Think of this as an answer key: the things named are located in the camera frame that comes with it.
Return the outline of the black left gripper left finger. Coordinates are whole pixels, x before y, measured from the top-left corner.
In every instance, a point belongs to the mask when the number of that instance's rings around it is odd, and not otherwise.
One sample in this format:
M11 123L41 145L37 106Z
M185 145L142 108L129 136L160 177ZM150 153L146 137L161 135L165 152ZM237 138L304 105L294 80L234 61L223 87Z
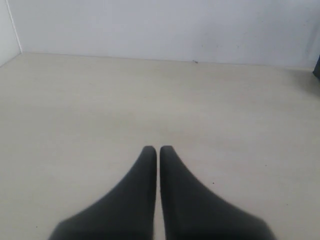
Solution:
M104 197L60 222L51 240L152 240L157 152L145 146L124 178Z

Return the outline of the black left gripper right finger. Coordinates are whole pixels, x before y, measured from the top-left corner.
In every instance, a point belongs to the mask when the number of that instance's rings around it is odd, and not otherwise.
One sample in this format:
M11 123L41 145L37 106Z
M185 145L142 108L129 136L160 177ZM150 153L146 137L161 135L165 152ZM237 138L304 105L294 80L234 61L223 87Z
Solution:
M260 218L203 185L172 146L159 151L160 194L167 240L274 240Z

